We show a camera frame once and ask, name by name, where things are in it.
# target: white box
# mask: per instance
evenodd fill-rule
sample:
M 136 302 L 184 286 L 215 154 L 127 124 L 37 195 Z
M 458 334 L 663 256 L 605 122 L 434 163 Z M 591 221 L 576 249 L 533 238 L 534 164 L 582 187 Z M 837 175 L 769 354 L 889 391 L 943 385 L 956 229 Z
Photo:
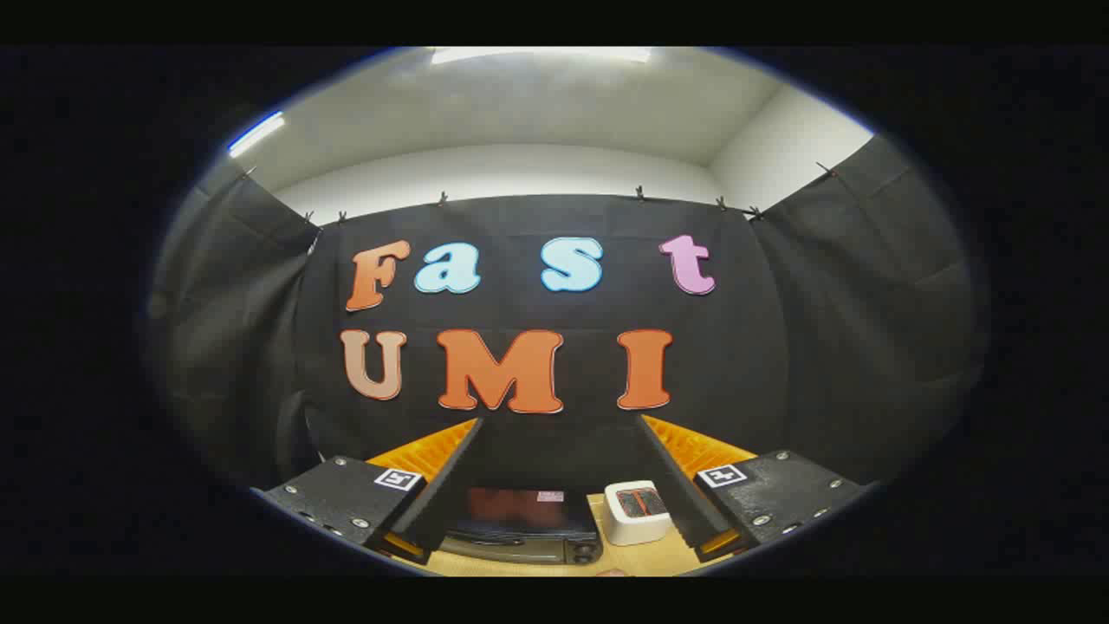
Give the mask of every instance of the white box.
M 602 530 L 609 543 L 613 546 L 630 546 L 632 544 L 645 544 L 663 539 L 673 521 L 669 513 L 644 515 L 641 518 L 629 516 L 620 504 L 617 493 L 628 490 L 654 490 L 654 483 L 650 481 L 628 481 L 624 483 L 613 483 L 604 489 L 604 514 Z

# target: light blue letter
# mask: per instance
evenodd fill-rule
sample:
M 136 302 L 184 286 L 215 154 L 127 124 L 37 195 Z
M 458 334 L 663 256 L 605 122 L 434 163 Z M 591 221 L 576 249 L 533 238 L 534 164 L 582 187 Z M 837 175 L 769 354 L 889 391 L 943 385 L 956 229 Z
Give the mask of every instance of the light blue letter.
M 593 238 L 552 238 L 547 241 L 539 257 L 551 268 L 540 278 L 547 289 L 587 290 L 601 280 L 601 243 Z
M 478 286 L 481 277 L 477 273 L 478 247 L 469 243 L 447 243 L 424 255 L 428 264 L 416 273 L 416 289 L 420 291 L 442 291 L 455 294 L 470 291 Z

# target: fluorescent light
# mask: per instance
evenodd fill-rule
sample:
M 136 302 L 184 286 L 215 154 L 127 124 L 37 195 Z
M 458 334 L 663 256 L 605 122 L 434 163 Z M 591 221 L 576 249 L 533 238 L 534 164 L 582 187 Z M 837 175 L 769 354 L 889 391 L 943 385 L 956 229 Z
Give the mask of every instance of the fluorescent light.
M 651 57 L 650 48 L 545 48 L 545 47 L 496 47 L 496 48 L 436 48 L 431 55 L 431 64 L 449 63 L 462 59 L 475 57 L 488 57 L 490 54 L 515 54 L 528 52 L 533 54 L 586 54 L 589 57 L 601 57 L 606 59 L 622 59 L 645 63 Z
M 240 140 L 227 147 L 227 151 L 231 152 L 231 157 L 238 157 L 240 154 L 254 146 L 255 143 L 265 139 L 282 125 L 285 125 L 285 117 L 282 116 L 281 111 L 267 116 L 262 123 L 252 127 L 250 132 L 243 134 Z

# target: black backdrop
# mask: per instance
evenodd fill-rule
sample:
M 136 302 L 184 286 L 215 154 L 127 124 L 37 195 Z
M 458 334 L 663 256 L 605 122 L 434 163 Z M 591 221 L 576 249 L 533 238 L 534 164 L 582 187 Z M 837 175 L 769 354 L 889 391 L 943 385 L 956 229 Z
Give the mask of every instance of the black backdrop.
M 659 468 L 615 405 L 627 360 L 617 337 L 673 336 L 669 405 L 641 412 L 755 453 L 790 448 L 846 477 L 889 480 L 962 413 L 988 344 L 988 284 L 949 205 L 883 137 L 747 221 L 736 209 L 633 196 L 505 196 L 409 206 L 316 228 L 224 162 L 171 228 L 154 298 L 155 367 L 185 430 L 218 470 L 272 488 L 324 457 L 370 458 L 475 416 L 466 463 L 480 480 L 601 491 Z M 690 234 L 716 287 L 683 291 L 659 244 Z M 551 291 L 539 249 L 591 236 L 603 277 Z M 384 301 L 347 311 L 350 258 L 406 239 Z M 423 293 L 423 254 L 447 242 L 480 252 L 481 283 Z M 390 401 L 347 381 L 338 336 L 400 331 L 403 389 Z M 438 405 L 436 337 L 474 329 L 501 358 L 527 329 L 559 333 L 558 415 Z M 380 379 L 370 342 L 366 372 Z M 308 437 L 311 436 L 311 447 Z
M 659 245 L 681 234 L 710 249 L 704 274 L 716 287 L 686 294 Z M 590 236 L 603 247 L 602 278 L 587 291 L 551 291 L 539 275 L 543 243 Z M 381 304 L 346 311 L 350 258 L 397 239 L 413 247 L 397 262 Z M 480 252 L 480 284 L 465 294 L 423 293 L 413 278 L 426 250 L 467 242 Z M 783 443 L 785 330 L 770 267 L 737 211 L 714 205 L 598 195 L 510 196 L 405 207 L 326 225 L 309 256 L 297 307 L 297 362 L 309 403 L 309 429 L 324 456 L 369 458 L 476 416 L 487 417 L 481 478 L 520 487 L 600 492 L 641 479 L 640 412 L 755 451 Z M 390 401 L 358 395 L 347 381 L 338 335 L 400 331 L 404 387 Z M 476 330 L 502 358 L 519 333 L 558 333 L 557 415 L 518 415 L 507 401 L 490 412 L 439 407 L 446 355 L 436 337 Z M 670 403 L 624 411 L 628 365 L 617 338 L 661 329 L 663 388 Z M 366 370 L 380 379 L 380 348 L 366 349 Z

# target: beige letter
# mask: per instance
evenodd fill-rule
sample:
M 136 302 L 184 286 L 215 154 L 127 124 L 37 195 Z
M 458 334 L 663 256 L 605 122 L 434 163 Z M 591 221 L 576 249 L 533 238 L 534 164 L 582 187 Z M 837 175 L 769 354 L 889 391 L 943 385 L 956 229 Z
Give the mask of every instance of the beige letter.
M 346 364 L 347 381 L 364 397 L 388 401 L 400 395 L 400 346 L 408 337 L 400 333 L 378 333 L 377 344 L 381 346 L 381 368 L 385 375 L 380 382 L 370 381 L 366 376 L 366 345 L 369 335 L 358 330 L 346 330 L 339 335 L 343 341 L 343 359 Z

